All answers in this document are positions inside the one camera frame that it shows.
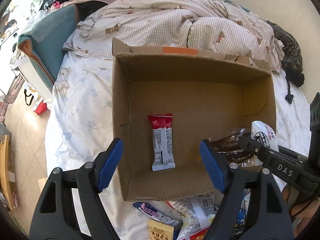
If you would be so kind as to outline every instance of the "black strap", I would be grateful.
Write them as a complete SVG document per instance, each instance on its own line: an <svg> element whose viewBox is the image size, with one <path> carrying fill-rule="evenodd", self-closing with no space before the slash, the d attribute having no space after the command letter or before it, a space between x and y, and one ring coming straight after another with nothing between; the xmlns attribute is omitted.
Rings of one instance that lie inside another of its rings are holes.
<svg viewBox="0 0 320 240"><path fill-rule="evenodd" d="M32 96L32 97L31 97L30 103L28 104L28 103L27 103L27 98L30 97L30 96ZM25 101L26 101L27 106L31 106L32 100L33 100L33 98L35 98L35 97L33 96L33 94L30 94L30 95L27 96L27 90L25 89L25 90L24 90L24 98L25 98Z"/></svg>

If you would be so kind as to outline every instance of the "white bed sheet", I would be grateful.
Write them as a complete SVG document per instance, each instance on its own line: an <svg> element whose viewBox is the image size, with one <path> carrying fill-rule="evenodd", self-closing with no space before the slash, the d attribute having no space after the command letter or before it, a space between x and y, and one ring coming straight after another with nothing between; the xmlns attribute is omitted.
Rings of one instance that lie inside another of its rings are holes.
<svg viewBox="0 0 320 240"><path fill-rule="evenodd" d="M61 90L53 89L52 112L45 135L48 174L57 166L71 170L93 161L112 141L112 64L111 59L85 58L73 51L65 55L55 85ZM272 76L278 143L307 155L310 144L307 100L301 90L292 85L294 100L289 105L284 99L287 94L285 74ZM148 216L135 209L131 202L122 200L117 171L100 198L122 240L148 239ZM74 190L74 203L81 231L89 235L77 190ZM179 218L165 203L152 204L166 215Z"/></svg>

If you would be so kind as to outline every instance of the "snack bag with red edge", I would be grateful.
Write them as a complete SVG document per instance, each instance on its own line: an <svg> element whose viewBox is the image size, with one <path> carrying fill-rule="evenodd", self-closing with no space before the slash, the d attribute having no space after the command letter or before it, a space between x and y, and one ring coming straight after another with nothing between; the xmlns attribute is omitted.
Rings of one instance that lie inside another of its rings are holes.
<svg viewBox="0 0 320 240"><path fill-rule="evenodd" d="M154 161L152 171L176 167L172 154L172 114L148 115L152 122Z"/></svg>

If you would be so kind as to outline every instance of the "cardboard box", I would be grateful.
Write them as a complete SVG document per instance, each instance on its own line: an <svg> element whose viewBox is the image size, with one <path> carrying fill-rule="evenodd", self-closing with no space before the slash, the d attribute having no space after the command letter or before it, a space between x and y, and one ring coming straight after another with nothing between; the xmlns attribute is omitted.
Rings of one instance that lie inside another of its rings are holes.
<svg viewBox="0 0 320 240"><path fill-rule="evenodd" d="M113 40L113 128L124 142L118 165L125 201L172 200L213 190L199 142L250 128L276 128L270 66L245 56L168 47L130 47ZM152 171L148 114L173 114L176 168Z"/></svg>

